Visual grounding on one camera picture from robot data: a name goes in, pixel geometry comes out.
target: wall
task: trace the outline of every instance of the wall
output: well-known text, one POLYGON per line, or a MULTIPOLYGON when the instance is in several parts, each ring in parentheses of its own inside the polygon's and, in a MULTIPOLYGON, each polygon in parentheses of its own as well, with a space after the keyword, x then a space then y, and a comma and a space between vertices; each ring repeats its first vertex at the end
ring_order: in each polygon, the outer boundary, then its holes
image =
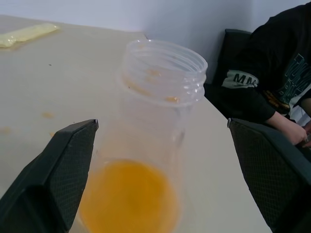
POLYGON ((282 11, 303 5, 309 0, 254 0, 252 30, 266 23, 272 16, 282 11))
POLYGON ((251 0, 0 0, 0 14, 144 31, 200 53, 209 73, 224 29, 251 29, 251 10, 251 0))

